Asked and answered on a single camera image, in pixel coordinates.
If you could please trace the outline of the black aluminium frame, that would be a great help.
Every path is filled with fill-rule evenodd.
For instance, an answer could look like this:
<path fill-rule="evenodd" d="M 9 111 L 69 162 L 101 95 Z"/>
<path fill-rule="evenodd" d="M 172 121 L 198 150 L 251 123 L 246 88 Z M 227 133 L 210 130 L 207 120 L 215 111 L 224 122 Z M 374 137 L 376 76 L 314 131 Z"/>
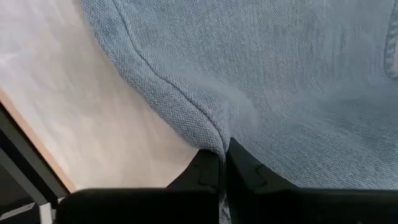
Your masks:
<path fill-rule="evenodd" d="M 70 191 L 0 103 L 0 224 L 58 224 Z"/>

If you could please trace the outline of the light blue garment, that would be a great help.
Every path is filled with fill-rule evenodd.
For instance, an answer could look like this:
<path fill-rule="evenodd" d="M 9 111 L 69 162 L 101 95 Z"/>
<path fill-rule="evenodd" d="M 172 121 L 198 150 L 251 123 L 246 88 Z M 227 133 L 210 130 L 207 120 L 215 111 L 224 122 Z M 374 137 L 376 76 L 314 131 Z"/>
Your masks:
<path fill-rule="evenodd" d="M 181 137 L 300 187 L 398 190 L 398 0 L 81 0 Z"/>

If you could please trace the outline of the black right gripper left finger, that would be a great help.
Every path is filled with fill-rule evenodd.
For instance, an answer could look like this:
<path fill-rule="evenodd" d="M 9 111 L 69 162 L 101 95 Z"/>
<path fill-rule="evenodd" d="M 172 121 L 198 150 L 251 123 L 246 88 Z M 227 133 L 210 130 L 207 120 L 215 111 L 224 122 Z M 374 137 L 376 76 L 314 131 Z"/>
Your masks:
<path fill-rule="evenodd" d="M 220 164 L 199 150 L 165 188 L 86 189 L 59 204 L 56 224 L 218 224 Z"/>

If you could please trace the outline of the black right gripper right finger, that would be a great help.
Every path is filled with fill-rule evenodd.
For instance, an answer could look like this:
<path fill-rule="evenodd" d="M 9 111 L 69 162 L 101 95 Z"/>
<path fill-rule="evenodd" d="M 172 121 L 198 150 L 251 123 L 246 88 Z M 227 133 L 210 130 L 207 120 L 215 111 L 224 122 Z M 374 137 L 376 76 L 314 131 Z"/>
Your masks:
<path fill-rule="evenodd" d="M 233 224 L 398 224 L 398 190 L 300 188 L 235 139 L 226 172 Z"/>

